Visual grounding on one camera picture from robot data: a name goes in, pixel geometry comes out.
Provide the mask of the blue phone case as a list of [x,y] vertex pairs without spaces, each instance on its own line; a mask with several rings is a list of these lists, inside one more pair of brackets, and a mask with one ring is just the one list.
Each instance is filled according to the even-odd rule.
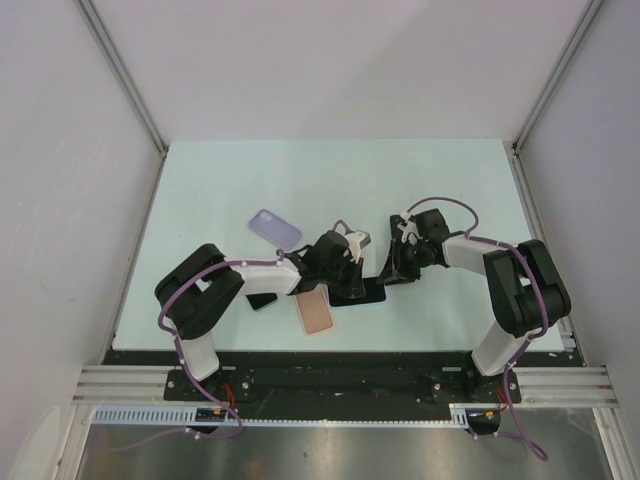
[[387,295],[384,289],[368,290],[364,296],[358,298],[346,298],[334,293],[333,291],[329,291],[329,305],[333,309],[368,307],[382,304],[386,299]]

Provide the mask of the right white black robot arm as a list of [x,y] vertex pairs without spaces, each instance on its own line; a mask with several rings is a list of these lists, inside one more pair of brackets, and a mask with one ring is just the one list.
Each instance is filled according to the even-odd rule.
[[392,215],[389,224],[390,247],[378,283],[413,283],[431,266],[464,269],[487,281],[495,322],[471,352],[474,368],[461,376],[462,391],[473,401],[493,394],[495,375],[571,311],[567,288],[541,240],[513,245],[453,232],[438,209]]

